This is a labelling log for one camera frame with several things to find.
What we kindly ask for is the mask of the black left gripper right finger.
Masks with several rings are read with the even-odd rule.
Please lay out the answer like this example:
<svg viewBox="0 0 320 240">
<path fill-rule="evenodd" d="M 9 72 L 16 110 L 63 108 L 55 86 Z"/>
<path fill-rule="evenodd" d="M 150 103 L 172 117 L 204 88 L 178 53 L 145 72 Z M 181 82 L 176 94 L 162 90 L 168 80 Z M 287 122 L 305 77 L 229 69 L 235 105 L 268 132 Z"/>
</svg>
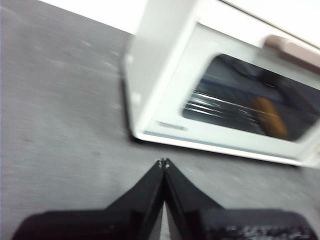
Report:
<svg viewBox="0 0 320 240">
<path fill-rule="evenodd" d="M 184 240 L 315 240 L 308 221 L 275 208 L 224 208 L 197 188 L 168 158 L 164 192 L 173 222 Z"/>
</svg>

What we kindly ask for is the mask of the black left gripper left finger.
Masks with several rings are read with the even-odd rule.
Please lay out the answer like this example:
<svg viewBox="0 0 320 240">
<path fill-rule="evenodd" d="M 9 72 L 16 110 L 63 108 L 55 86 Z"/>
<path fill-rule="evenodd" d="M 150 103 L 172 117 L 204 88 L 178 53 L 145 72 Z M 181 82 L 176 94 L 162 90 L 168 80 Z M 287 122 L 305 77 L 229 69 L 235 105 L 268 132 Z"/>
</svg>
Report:
<svg viewBox="0 0 320 240">
<path fill-rule="evenodd" d="M 163 205 L 164 160 L 107 208 L 47 211 L 25 218 L 14 240 L 146 240 Z"/>
</svg>

